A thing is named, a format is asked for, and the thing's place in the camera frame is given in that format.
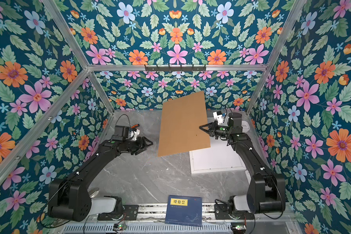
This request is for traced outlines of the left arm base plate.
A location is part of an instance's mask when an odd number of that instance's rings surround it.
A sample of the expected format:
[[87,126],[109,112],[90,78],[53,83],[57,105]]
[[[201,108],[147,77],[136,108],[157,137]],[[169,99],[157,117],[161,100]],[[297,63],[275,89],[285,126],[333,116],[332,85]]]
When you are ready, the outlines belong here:
[[122,205],[119,204],[110,213],[98,215],[98,221],[133,221],[138,215],[139,205]]

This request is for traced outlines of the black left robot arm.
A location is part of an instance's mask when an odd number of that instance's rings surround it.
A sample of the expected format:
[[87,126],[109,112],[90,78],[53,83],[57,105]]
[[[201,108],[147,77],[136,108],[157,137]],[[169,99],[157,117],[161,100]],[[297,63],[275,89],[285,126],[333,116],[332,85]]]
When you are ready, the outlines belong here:
[[88,188],[104,167],[121,154],[138,155],[153,142],[137,135],[137,130],[118,126],[115,134],[103,141],[95,153],[66,178],[56,179],[49,185],[47,214],[51,218],[80,222],[90,215],[111,213],[118,208],[119,198],[105,196],[92,198]]

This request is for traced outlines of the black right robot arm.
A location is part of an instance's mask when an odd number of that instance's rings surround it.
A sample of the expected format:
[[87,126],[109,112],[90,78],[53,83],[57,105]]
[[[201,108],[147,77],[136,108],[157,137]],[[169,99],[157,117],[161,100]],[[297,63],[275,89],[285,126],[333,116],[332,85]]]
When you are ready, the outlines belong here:
[[199,127],[210,137],[221,139],[242,159],[249,176],[246,196],[232,196],[228,213],[248,211],[253,214],[283,213],[286,208],[285,179],[267,166],[255,150],[252,139],[243,130],[242,114],[213,112],[214,121]]

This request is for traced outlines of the brown frame backing board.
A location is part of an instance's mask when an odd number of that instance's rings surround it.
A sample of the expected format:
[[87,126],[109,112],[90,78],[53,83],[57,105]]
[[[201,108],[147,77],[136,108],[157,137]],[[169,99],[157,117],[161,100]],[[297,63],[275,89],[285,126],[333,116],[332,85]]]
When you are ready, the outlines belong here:
[[158,156],[170,156],[211,147],[209,135],[199,128],[207,122],[203,91],[164,103]]

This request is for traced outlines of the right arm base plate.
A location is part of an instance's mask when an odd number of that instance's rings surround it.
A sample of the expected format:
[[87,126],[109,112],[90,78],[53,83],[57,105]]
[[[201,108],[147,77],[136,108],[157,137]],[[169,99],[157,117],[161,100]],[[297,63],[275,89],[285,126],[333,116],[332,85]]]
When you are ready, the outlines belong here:
[[248,211],[239,211],[231,206],[221,202],[215,202],[214,204],[215,219],[217,220],[254,220],[255,217]]

